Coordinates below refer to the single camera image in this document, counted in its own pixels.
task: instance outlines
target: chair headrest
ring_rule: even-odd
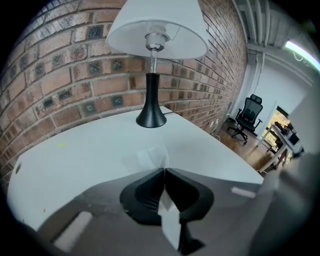
[[[250,99],[258,104],[262,103],[262,98],[258,97],[257,95],[251,94]]]

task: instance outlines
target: chair armrest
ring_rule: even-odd
[[[241,112],[241,108],[239,108],[239,111],[238,111],[238,114],[236,114],[236,118],[235,118],[235,120],[237,120],[238,119],[238,116],[239,116],[239,114],[240,114],[240,112]]]
[[[258,126],[260,123],[263,123],[263,122],[262,122],[261,119],[259,118],[259,122],[256,124],[256,126],[254,127],[254,129],[256,129],[257,126]]]

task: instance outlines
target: tube light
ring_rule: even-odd
[[[301,47],[299,47],[298,45],[294,44],[291,41],[287,41],[285,44],[285,47],[288,49],[291,49],[292,51],[304,57],[307,61],[309,61],[312,65],[314,65],[318,71],[320,71],[319,62],[314,57],[312,57],[308,52],[306,52],[304,49],[302,49]]]

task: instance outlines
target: white table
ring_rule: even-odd
[[[259,144],[261,144],[265,140],[265,138],[267,137],[267,135],[271,131],[271,129],[274,130],[276,135],[281,140],[282,147],[277,150],[277,152],[274,154],[274,156],[261,169],[259,169],[260,173],[262,173],[265,169],[267,169],[286,149],[288,149],[291,152],[296,152],[299,149],[299,147],[301,146],[300,143],[293,145],[291,143],[291,141],[285,135],[283,135],[281,133],[281,130],[277,126],[272,124],[271,127],[268,129],[268,131],[263,136],[263,138],[256,145],[257,147]]]
[[[161,110],[170,112],[165,107]],[[159,167],[262,184],[263,178],[243,159],[183,117],[171,113],[164,126],[143,128],[136,124],[139,113],[83,124],[22,154],[7,195],[14,216],[38,230],[51,214],[86,189]]]

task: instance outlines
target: black lamp base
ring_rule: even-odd
[[[145,128],[157,128],[163,126],[167,119],[161,112],[158,102],[159,74],[147,73],[146,96],[141,113],[136,118],[136,123]]]

